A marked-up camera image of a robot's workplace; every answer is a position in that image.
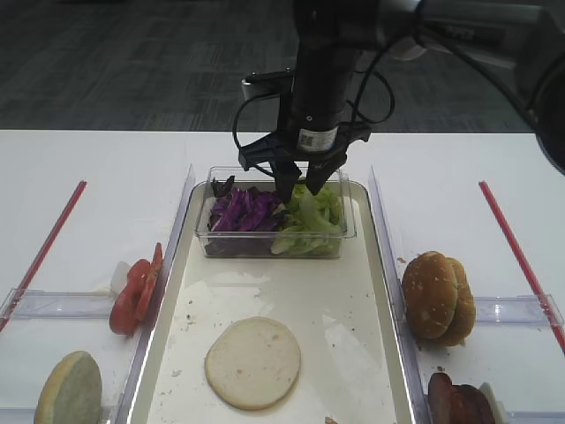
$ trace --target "shredded lettuce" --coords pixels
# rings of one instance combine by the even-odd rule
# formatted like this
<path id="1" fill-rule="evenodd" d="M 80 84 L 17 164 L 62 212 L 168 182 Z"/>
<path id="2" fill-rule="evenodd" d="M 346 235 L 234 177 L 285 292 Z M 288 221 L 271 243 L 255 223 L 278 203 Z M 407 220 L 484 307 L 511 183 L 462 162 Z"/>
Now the shredded lettuce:
<path id="1" fill-rule="evenodd" d="M 342 206 L 339 197 L 327 187 L 315 196 L 305 185 L 295 185 L 281 236 L 271 246 L 272 254 L 331 254 L 339 249 L 341 240 L 332 237 L 290 237 L 284 233 L 321 232 L 338 234 L 342 230 Z"/>

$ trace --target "red straw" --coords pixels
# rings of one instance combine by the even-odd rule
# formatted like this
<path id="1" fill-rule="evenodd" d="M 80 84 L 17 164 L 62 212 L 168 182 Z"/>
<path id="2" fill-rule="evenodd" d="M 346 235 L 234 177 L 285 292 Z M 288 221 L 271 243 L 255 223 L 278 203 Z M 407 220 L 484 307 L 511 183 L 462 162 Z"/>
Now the red straw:
<path id="1" fill-rule="evenodd" d="M 77 204 L 77 201 L 79 201 L 79 197 L 82 194 L 82 192 L 84 192 L 86 186 L 87 186 L 86 181 L 80 181 L 79 184 L 77 185 L 77 188 L 74 189 L 74 192 L 72 193 L 71 198 L 64 207 L 63 212 L 61 212 L 61 215 L 56 220 L 55 225 L 51 229 L 51 232 L 43 242 L 43 246 L 41 246 L 41 249 L 39 249 L 39 252 L 35 256 L 34 261 L 29 266 L 29 269 L 24 275 L 24 278 L 21 280 L 21 283 L 19 283 L 16 294 L 14 295 L 14 298 L 11 300 L 11 304 L 6 311 L 6 316 L 2 318 L 2 320 L 0 321 L 0 331 L 4 329 L 4 327 L 10 320 L 11 314 L 14 312 L 14 309 L 16 309 L 16 306 L 18 305 L 21 297 L 24 295 L 24 292 L 26 291 L 27 287 L 32 282 L 32 279 L 34 278 L 35 274 L 37 273 L 37 270 L 41 266 L 41 263 L 45 259 L 45 256 L 47 256 L 47 253 L 51 248 L 51 245 L 53 245 L 53 242 L 55 241 L 57 235 L 63 228 L 65 221 L 71 214 L 72 209 Z"/>
<path id="2" fill-rule="evenodd" d="M 552 330 L 554 331 L 555 338 L 557 339 L 559 346 L 563 350 L 563 353 L 565 353 L 565 333 L 563 332 L 563 327 L 557 321 L 555 311 L 547 301 L 547 296 L 541 288 L 541 284 L 536 278 L 536 275 L 533 273 L 533 269 L 531 269 L 530 263 L 528 262 L 524 255 L 524 252 L 520 248 L 518 240 L 516 240 L 516 237 L 514 237 L 509 223 L 506 221 L 506 218 L 502 214 L 502 211 L 493 196 L 493 192 L 491 192 L 491 189 L 488 187 L 488 184 L 486 183 L 486 181 L 481 181 L 480 183 L 478 183 L 478 186 L 485 195 L 486 201 L 488 202 L 488 205 L 491 207 L 491 210 L 496 217 L 496 221 L 498 221 L 498 224 L 502 228 L 502 232 L 504 232 L 506 240 L 510 244 L 510 248 L 512 249 L 512 252 L 514 252 L 514 256 L 520 264 L 520 268 L 522 269 L 526 279 L 528 280 L 528 283 L 530 283 L 531 290 L 536 296 L 538 296 L 541 307 L 546 313 L 547 319 L 549 320 Z"/>

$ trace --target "red tomato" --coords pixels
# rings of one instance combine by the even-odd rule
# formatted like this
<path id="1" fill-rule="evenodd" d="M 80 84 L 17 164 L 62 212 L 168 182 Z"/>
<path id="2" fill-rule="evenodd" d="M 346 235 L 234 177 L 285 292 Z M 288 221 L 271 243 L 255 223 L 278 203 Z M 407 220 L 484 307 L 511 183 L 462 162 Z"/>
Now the red tomato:
<path id="1" fill-rule="evenodd" d="M 162 267 L 162 246 L 161 243 L 157 243 L 155 246 L 155 252 L 153 254 L 153 261 L 151 262 L 151 269 L 147 273 L 147 277 L 145 280 L 145 287 L 143 288 L 143 292 L 139 297 L 139 302 L 137 307 L 135 308 L 135 317 L 139 321 L 145 320 L 145 316 L 147 315 L 147 310 L 149 309 L 149 302 L 151 301 L 151 297 L 153 296 L 153 291 L 155 288 L 155 284 L 157 283 L 157 277 L 159 276 L 159 271 Z"/>
<path id="2" fill-rule="evenodd" d="M 135 319 L 133 301 L 132 294 L 127 290 L 123 290 L 117 297 L 109 315 L 109 327 L 114 333 L 125 334 L 126 336 L 135 333 L 139 322 Z"/>
<path id="3" fill-rule="evenodd" d="M 135 285 L 137 290 L 141 292 L 150 269 L 151 263 L 147 259 L 140 259 L 135 262 L 127 273 L 127 285 Z"/>

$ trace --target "gray carpet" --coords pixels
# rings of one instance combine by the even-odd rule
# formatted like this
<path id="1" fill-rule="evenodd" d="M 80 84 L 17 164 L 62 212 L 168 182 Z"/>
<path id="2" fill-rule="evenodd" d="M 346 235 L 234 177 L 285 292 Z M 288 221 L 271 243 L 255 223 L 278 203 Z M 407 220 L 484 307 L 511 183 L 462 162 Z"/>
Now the gray carpet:
<path id="1" fill-rule="evenodd" d="M 0 128 L 225 131 L 241 78 L 292 67 L 297 43 L 291 0 L 0 0 Z M 525 130 L 454 57 L 387 59 L 380 71 L 397 108 L 377 131 Z M 387 104 L 372 82 L 362 110 L 378 117 Z M 240 127 L 267 131 L 275 116 L 275 102 L 253 106 Z"/>

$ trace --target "round bun slice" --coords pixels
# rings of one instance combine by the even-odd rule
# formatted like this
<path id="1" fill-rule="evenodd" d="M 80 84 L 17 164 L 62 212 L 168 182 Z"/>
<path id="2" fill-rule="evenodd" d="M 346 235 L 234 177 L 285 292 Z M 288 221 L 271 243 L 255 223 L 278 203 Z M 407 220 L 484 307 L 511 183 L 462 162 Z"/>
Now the round bun slice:
<path id="1" fill-rule="evenodd" d="M 403 275 L 406 319 L 414 334 L 437 338 L 446 332 L 457 304 L 457 280 L 448 259 L 427 252 L 412 260 Z"/>
<path id="2" fill-rule="evenodd" d="M 440 345 L 455 346 L 459 345 L 470 335 L 475 325 L 475 302 L 471 293 L 465 269 L 461 262 L 456 259 L 448 258 L 449 263 L 456 273 L 457 280 L 457 305 L 453 315 L 453 320 L 448 329 L 440 337 L 434 340 Z"/>
<path id="3" fill-rule="evenodd" d="M 215 393 L 239 409 L 275 404 L 293 387 L 300 347 L 283 324 L 264 317 L 234 322 L 210 348 L 206 378 Z"/>
<path id="4" fill-rule="evenodd" d="M 97 424 L 102 408 L 102 379 L 88 352 L 70 353 L 43 386 L 34 424 Z"/>

